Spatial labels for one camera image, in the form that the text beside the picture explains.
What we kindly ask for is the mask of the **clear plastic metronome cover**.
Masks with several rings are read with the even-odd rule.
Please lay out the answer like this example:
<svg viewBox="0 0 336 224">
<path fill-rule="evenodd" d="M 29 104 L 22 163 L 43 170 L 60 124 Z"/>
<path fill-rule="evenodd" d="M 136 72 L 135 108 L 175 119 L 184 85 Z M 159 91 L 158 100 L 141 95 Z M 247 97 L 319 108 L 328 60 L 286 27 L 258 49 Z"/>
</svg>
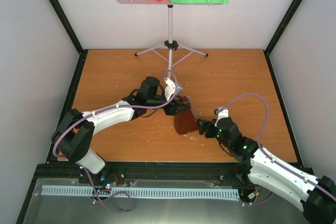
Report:
<svg viewBox="0 0 336 224">
<path fill-rule="evenodd" d="M 186 96 L 185 104 L 188 106 L 188 108 L 185 111 L 186 117 L 193 122 L 197 122 L 197 115 L 193 106 L 193 102 L 190 96 L 188 95 Z"/>
</svg>

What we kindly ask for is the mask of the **brown wooden metronome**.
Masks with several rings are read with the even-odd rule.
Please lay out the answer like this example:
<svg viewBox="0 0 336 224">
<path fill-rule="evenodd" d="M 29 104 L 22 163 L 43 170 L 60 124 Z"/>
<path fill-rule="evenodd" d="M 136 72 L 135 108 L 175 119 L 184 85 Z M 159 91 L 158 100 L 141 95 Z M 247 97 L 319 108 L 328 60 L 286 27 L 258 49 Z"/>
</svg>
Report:
<svg viewBox="0 0 336 224">
<path fill-rule="evenodd" d="M 181 102 L 184 103 L 186 102 L 186 96 L 182 97 Z M 173 122 L 175 131 L 179 135 L 184 135 L 194 131 L 198 131 L 197 122 L 189 120 L 185 115 L 185 111 L 175 115 Z"/>
</svg>

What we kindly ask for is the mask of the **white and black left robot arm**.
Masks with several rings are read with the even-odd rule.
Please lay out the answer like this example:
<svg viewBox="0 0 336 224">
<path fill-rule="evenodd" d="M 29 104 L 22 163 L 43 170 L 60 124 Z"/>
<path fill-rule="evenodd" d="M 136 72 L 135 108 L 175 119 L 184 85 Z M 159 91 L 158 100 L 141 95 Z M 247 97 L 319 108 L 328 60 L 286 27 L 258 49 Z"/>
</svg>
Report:
<svg viewBox="0 0 336 224">
<path fill-rule="evenodd" d="M 106 163 L 90 148 L 96 133 L 140 118 L 148 109 L 163 109 L 166 115 L 172 116 L 189 109 L 186 98 L 177 95 L 180 87 L 169 78 L 164 81 L 166 87 L 162 87 L 159 79 L 146 77 L 138 89 L 116 104 L 96 111 L 68 111 L 52 135 L 53 154 L 86 168 L 97 183 L 106 182 L 109 177 Z"/>
</svg>

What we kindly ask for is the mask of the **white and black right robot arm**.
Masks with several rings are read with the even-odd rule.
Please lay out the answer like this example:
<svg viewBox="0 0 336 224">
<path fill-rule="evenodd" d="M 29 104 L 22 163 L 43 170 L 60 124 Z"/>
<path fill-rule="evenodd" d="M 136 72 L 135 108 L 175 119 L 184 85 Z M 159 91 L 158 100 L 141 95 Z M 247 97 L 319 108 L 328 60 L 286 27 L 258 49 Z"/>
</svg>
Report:
<svg viewBox="0 0 336 224">
<path fill-rule="evenodd" d="M 279 159 L 257 141 L 241 134 L 230 117 L 198 120 L 199 133 L 215 138 L 239 162 L 236 177 L 249 181 L 285 199 L 309 223 L 335 222 L 335 182 L 302 171 Z"/>
</svg>

